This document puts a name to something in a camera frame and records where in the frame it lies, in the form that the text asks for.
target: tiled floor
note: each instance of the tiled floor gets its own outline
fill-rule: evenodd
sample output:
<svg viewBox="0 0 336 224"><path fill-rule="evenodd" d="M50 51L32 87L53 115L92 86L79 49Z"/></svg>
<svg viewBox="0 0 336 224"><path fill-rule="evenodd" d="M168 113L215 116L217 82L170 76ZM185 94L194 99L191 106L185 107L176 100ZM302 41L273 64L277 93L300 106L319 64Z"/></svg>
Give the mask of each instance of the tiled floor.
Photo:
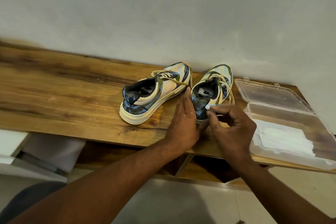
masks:
<svg viewBox="0 0 336 224"><path fill-rule="evenodd" d="M70 181L89 171L74 170ZM336 176L275 167L270 172L331 217L336 216ZM0 176L0 209L21 189L39 180ZM252 192L151 179L128 202L113 224L273 224Z"/></svg>

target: open plastic box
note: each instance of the open plastic box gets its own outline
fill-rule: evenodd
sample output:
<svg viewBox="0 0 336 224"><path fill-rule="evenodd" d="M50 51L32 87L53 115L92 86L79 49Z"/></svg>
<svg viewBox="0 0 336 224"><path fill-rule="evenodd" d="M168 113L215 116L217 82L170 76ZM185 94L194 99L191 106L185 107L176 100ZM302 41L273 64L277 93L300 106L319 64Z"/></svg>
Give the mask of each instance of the open plastic box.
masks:
<svg viewBox="0 0 336 224"><path fill-rule="evenodd" d="M248 102L244 111L250 118L303 130L305 137L313 142L315 157L264 148L258 143L257 134L251 141L252 154L324 170L336 168L336 138L294 91L242 79L236 79L235 83L242 98Z"/></svg>

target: person's right arm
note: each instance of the person's right arm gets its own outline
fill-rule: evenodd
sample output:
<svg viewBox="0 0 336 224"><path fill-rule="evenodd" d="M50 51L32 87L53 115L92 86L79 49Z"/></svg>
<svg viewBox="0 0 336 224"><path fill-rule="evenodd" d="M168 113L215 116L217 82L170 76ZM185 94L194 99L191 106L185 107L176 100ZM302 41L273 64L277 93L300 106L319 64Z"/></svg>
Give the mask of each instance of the person's right arm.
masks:
<svg viewBox="0 0 336 224"><path fill-rule="evenodd" d="M256 124L237 106L211 106L207 111L212 132L224 159L253 191L266 210L279 224L335 224L335 221L300 197L250 155L250 142ZM224 115L229 128L221 126L216 114Z"/></svg>

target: wooden table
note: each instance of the wooden table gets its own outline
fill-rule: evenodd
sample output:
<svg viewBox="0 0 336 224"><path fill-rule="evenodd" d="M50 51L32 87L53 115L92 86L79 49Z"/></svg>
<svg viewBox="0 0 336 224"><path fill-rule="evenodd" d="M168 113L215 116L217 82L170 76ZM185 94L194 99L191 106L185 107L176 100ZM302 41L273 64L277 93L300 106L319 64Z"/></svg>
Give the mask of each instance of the wooden table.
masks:
<svg viewBox="0 0 336 224"><path fill-rule="evenodd" d="M80 137L135 147L132 150L149 146L165 136L179 96L166 101L143 124L130 125L119 116L123 99L121 90L123 86L150 76L153 70L162 68L2 43L0 128ZM204 73L205 71L193 72L194 83ZM282 83L281 86L290 88L304 99L296 86ZM247 103L235 84L232 91L236 104L245 108ZM94 144L90 143L88 147L101 150L101 146ZM92 154L90 155L90 161L93 161ZM193 155L221 157L209 130L187 153L180 167L190 164ZM326 172L255 155L252 157L261 164Z"/></svg>

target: white tissue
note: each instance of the white tissue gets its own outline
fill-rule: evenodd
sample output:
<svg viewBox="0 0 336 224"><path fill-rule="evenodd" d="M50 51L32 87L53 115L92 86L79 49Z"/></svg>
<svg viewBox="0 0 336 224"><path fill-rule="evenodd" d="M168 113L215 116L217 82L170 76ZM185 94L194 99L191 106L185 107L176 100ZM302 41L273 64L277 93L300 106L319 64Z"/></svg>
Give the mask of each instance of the white tissue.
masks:
<svg viewBox="0 0 336 224"><path fill-rule="evenodd" d="M300 156L315 157L313 142L309 141L301 129L292 128L280 124L253 120L257 124L257 130L253 140L264 148L272 149L275 153L282 151Z"/></svg>

